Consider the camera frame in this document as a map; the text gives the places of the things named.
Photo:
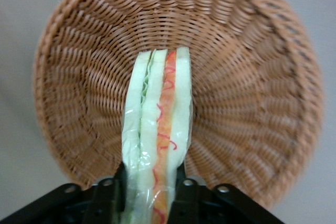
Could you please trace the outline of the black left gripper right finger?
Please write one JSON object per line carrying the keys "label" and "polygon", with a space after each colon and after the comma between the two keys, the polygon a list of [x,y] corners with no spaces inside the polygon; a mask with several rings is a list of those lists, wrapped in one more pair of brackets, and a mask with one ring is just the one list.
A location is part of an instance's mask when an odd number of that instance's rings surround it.
{"label": "black left gripper right finger", "polygon": [[186,175],[184,165],[177,169],[175,198],[169,213],[169,223],[201,223],[199,201],[203,185],[201,177]]}

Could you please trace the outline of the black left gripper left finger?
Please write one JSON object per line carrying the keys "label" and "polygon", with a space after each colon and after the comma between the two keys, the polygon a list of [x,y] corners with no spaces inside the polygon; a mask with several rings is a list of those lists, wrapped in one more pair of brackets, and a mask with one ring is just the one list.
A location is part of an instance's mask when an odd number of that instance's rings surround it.
{"label": "black left gripper left finger", "polygon": [[100,178],[93,186],[85,223],[121,223],[125,208],[127,173],[121,163],[114,175]]}

